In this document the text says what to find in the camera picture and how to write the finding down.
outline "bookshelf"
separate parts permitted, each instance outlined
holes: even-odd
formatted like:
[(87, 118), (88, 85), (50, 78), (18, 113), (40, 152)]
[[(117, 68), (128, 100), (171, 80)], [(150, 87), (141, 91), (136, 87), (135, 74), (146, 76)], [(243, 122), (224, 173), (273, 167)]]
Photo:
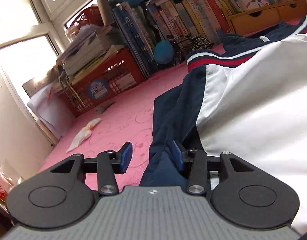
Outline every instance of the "bookshelf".
[(222, 11), (233, 33), (245, 35), (268, 28), (281, 21), (307, 15), (306, 0), (286, 1), (242, 13), (228, 15)]

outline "metal rivet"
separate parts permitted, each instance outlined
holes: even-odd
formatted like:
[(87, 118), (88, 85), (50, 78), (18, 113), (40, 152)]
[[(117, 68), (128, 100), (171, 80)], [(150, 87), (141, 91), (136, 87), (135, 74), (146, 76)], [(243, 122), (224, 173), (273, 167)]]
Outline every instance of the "metal rivet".
[(188, 188), (188, 191), (193, 194), (199, 194), (201, 192), (204, 192), (204, 190), (205, 188), (200, 185), (192, 185)]
[(112, 194), (116, 191), (116, 187), (113, 185), (105, 185), (101, 187), (100, 191), (105, 194)]

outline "bed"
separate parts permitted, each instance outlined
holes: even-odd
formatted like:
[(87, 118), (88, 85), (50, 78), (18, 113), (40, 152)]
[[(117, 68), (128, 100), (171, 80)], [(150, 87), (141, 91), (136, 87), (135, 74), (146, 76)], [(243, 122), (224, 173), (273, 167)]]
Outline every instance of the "bed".
[[(124, 175), (116, 174), (116, 179), (119, 190), (125, 185), (138, 185), (148, 164), (154, 99), (180, 85), (187, 73), (185, 62), (162, 70), (139, 86), (116, 96), (115, 103), (103, 114), (98, 114), (93, 109), (76, 118), (73, 126), (61, 138), (40, 170), (49, 168), (74, 153), (82, 153), (85, 158), (93, 158), (105, 150), (119, 150), (126, 141), (130, 141), (133, 144), (133, 158), (127, 172)], [(66, 153), (80, 129), (97, 117), (101, 117), (102, 121), (95, 127), (92, 136), (78, 148)], [(86, 185), (97, 190), (96, 174), (87, 174)]]

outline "stack of books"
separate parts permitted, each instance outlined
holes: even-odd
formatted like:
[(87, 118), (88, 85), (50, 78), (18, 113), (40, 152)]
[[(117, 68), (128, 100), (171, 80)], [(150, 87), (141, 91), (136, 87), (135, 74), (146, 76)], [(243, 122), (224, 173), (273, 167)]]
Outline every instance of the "stack of books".
[(188, 33), (218, 44), (230, 28), (222, 10), (234, 15), (287, 0), (150, 0), (147, 9), (162, 36), (178, 39)]
[[(230, 16), (284, 1), (288, 0), (149, 0), (146, 6), (160, 36), (177, 40), (180, 46), (190, 50), (190, 42), (184, 37), (200, 35), (210, 43), (219, 44), (223, 35), (231, 32), (223, 11)], [(144, 75), (156, 72), (155, 37), (142, 8), (131, 8), (123, 2), (113, 9), (113, 15)]]
[(224, 33), (230, 33), (221, 8), (217, 0), (150, 0), (147, 5), (166, 40), (201, 35), (213, 44), (219, 44)]
[(157, 72), (153, 53), (156, 41), (146, 24), (142, 8), (131, 8), (127, 2), (123, 2), (113, 8), (112, 13), (143, 75), (149, 77)]

